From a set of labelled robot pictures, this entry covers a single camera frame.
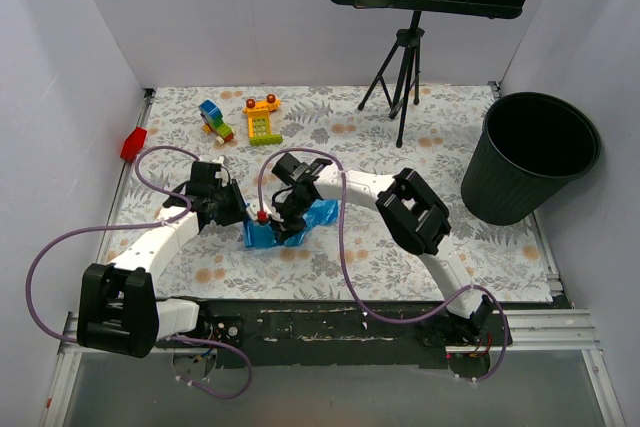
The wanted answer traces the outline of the blue trash bag roll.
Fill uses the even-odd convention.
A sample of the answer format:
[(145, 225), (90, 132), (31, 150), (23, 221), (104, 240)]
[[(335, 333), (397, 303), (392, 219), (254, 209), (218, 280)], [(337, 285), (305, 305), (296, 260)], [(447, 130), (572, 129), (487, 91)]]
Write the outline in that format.
[(317, 226), (334, 224), (338, 219), (338, 215), (339, 202), (337, 200), (316, 200), (303, 215), (303, 219), (306, 222), (304, 230), (288, 238), (283, 243), (277, 241), (275, 232), (270, 225), (261, 225), (250, 217), (246, 217), (243, 221), (244, 246), (249, 249), (269, 249), (278, 246), (298, 247), (312, 229)]

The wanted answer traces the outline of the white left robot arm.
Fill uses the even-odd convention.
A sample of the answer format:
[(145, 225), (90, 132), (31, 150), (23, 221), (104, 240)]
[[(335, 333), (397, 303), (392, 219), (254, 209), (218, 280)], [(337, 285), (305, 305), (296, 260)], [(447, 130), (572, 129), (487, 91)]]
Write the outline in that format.
[(221, 156), (195, 161), (190, 178), (174, 190), (145, 232), (107, 265), (84, 272), (77, 324), (83, 347), (142, 358), (159, 340), (179, 334), (193, 347), (213, 333), (211, 320), (192, 300), (158, 298), (154, 283), (174, 257), (211, 223), (229, 226), (246, 217), (246, 204)]

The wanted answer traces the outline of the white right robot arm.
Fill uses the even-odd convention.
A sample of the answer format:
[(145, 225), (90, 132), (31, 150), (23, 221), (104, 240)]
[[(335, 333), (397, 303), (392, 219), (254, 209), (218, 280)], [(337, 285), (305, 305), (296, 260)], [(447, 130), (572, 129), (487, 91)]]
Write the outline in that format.
[[(304, 229), (303, 216), (315, 201), (337, 200), (343, 278), (363, 312), (391, 325), (423, 323), (444, 313), (444, 323), (460, 342), (471, 345), (486, 336), (497, 301), (486, 288), (474, 284), (459, 263), (448, 238), (449, 210), (417, 171), (404, 168), (396, 175), (379, 175), (346, 170), (335, 156), (320, 151), (315, 152), (319, 157), (307, 164), (293, 155), (296, 151), (283, 149), (273, 155), (277, 159), (273, 175), (290, 188), (286, 199), (273, 202), (275, 212), (268, 214), (263, 197), (258, 197), (258, 218), (270, 222), (280, 243)], [(395, 243), (424, 264), (444, 296), (438, 307), (414, 318), (389, 318), (374, 312), (359, 298), (346, 259), (344, 221), (348, 204), (378, 212)]]

